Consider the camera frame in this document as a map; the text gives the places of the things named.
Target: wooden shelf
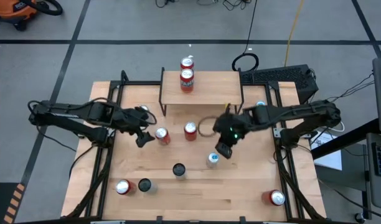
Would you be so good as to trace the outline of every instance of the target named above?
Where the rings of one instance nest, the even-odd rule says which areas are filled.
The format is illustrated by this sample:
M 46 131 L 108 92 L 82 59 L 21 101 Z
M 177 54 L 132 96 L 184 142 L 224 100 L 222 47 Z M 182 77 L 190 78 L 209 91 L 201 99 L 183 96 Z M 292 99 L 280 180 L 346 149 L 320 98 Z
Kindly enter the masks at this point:
M 243 93 L 239 72 L 195 71 L 194 89 L 184 93 L 180 71 L 162 70 L 161 104 L 163 105 L 241 105 Z

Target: wooden table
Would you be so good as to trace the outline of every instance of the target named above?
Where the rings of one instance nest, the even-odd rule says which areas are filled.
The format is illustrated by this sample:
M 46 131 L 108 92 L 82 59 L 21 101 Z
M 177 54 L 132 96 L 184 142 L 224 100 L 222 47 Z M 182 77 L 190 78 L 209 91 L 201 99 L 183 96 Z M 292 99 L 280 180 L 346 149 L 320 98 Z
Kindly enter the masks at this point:
M 95 82 L 90 99 L 107 96 L 109 82 Z M 294 83 L 279 83 L 283 106 L 299 103 Z M 263 86 L 244 86 L 244 107 L 265 101 Z M 220 158 L 218 168 L 206 168 L 205 160 L 215 151 L 218 135 L 212 138 L 197 137 L 196 141 L 184 139 L 184 125 L 188 121 L 197 123 L 202 117 L 220 115 L 224 105 L 171 105 L 167 115 L 162 115 L 158 103 L 159 86 L 125 86 L 122 108 L 146 105 L 158 120 L 148 131 L 154 133 L 159 127 L 166 127 L 171 136 L 168 146 L 157 141 L 138 148 L 135 136 L 126 133 L 116 135 L 109 182 L 106 192 L 104 220 L 211 220 L 237 221 L 245 216 L 247 221 L 286 221 L 285 209 L 267 206 L 261 201 L 261 193 L 281 189 L 278 166 L 273 160 L 273 136 L 270 129 L 249 133 L 234 146 L 232 158 Z M 287 122 L 288 127 L 300 120 Z M 206 121 L 201 131 L 211 131 L 213 120 Z M 300 145 L 308 147 L 307 140 Z M 77 156 L 90 147 L 90 142 L 81 139 Z M 90 186 L 96 150 L 81 158 L 72 171 L 62 215 L 70 213 Z M 293 149 L 295 170 L 299 188 L 311 205 L 322 216 L 326 216 L 311 154 L 301 148 Z M 172 174 L 175 163 L 181 162 L 187 169 L 187 180 L 178 181 Z M 120 179 L 136 183 L 150 178 L 158 185 L 156 195 L 137 191 L 132 196 L 118 195 L 115 185 Z M 293 217 L 297 217 L 294 195 L 289 188 Z M 96 214 L 98 200 L 94 200 L 92 215 Z

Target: soda can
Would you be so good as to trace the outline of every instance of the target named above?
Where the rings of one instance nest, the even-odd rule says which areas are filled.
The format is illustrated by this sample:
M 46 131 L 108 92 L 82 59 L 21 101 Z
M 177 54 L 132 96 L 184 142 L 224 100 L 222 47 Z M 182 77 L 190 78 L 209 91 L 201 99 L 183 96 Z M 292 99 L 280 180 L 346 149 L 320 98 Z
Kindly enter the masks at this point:
M 191 69 L 183 69 L 181 71 L 181 90 L 190 93 L 193 90 L 194 74 Z
M 280 206 L 285 202 L 285 195 L 280 190 L 270 190 L 263 192 L 262 201 L 267 205 Z
M 148 194 L 155 194 L 158 191 L 157 185 L 148 178 L 143 178 L 139 181 L 138 189 Z
M 168 130 L 166 128 L 157 129 L 154 135 L 163 146 L 168 145 L 171 141 L 170 135 L 168 134 Z
M 265 105 L 264 101 L 258 101 L 258 102 L 256 103 L 256 106 L 260 106 L 260 105 Z
M 197 137 L 196 124 L 193 122 L 188 122 L 184 126 L 185 139 L 188 141 L 194 141 Z
M 131 195 L 136 192 L 136 185 L 129 180 L 120 180 L 116 184 L 116 191 L 121 195 Z
M 210 155 L 207 156 L 207 161 L 206 161 L 207 167 L 210 169 L 216 168 L 219 160 L 220 158 L 217 153 L 214 153 L 214 152 L 210 153 Z
M 140 108 L 142 108 L 142 109 L 144 109 L 144 110 L 146 110 L 146 111 L 149 111 L 149 108 L 146 106 L 146 105 L 141 105 L 141 106 L 139 106 Z
M 195 71 L 194 65 L 195 65 L 195 63 L 193 62 L 193 58 L 191 58 L 191 57 L 184 57 L 181 60 L 181 71 L 183 69 L 191 69 L 192 72 L 194 72 Z
M 186 179 L 186 169 L 185 166 L 181 163 L 177 163 L 172 167 L 172 172 L 176 176 L 177 180 L 184 180 Z

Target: yellow cable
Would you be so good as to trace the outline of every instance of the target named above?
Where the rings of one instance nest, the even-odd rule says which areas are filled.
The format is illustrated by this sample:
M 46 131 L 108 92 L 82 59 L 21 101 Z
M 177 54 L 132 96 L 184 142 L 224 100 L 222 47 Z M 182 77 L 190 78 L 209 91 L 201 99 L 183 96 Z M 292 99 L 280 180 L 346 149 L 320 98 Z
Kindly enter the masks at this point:
M 289 40 L 288 40 L 288 47 L 286 48 L 285 66 L 288 62 L 291 36 L 293 35 L 294 28 L 296 28 L 297 19 L 298 19 L 298 16 L 300 15 L 301 9 L 303 8 L 303 4 L 304 4 L 304 0 L 301 0 L 300 5 L 298 6 L 298 9 L 297 9 L 296 18 L 294 18 L 294 21 L 293 21 L 293 27 L 291 28 L 291 31 L 290 31 Z

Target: orange shop vacuum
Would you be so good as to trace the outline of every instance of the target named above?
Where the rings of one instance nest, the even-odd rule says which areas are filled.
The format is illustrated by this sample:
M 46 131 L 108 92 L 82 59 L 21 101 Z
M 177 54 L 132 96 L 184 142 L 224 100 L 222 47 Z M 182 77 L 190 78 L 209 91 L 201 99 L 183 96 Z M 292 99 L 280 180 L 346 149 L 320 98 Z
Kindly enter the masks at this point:
M 0 22 L 13 24 L 19 31 L 26 30 L 29 22 L 37 12 L 51 16 L 59 16 L 63 9 L 56 0 L 46 0 L 55 6 L 56 10 L 50 10 L 45 1 L 36 0 L 0 0 Z

